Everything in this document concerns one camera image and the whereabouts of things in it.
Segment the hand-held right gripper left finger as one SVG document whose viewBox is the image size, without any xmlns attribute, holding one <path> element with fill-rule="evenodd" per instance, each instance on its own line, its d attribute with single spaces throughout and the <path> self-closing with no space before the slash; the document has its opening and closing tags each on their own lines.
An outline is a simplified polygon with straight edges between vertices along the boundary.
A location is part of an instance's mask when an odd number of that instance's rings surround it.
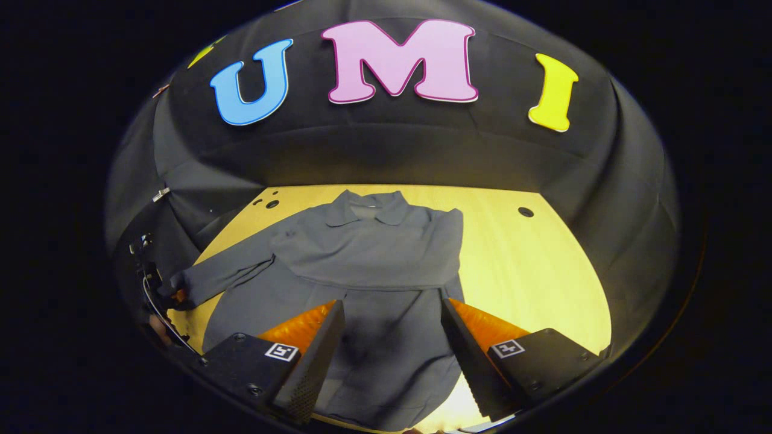
<svg viewBox="0 0 772 434">
<path fill-rule="evenodd" d="M 260 333 L 238 332 L 199 358 L 199 376 L 251 411 L 284 423 L 311 420 L 346 322 L 331 300 Z"/>
</svg>

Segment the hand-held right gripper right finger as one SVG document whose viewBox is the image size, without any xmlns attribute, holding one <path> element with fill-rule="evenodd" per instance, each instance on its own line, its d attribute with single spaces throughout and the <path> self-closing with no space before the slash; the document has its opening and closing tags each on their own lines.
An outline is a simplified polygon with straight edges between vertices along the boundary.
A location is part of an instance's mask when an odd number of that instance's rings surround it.
<svg viewBox="0 0 772 434">
<path fill-rule="evenodd" d="M 441 324 L 481 415 L 493 422 L 540 406 L 602 360 L 554 328 L 528 332 L 452 298 L 441 301 Z"/>
</svg>

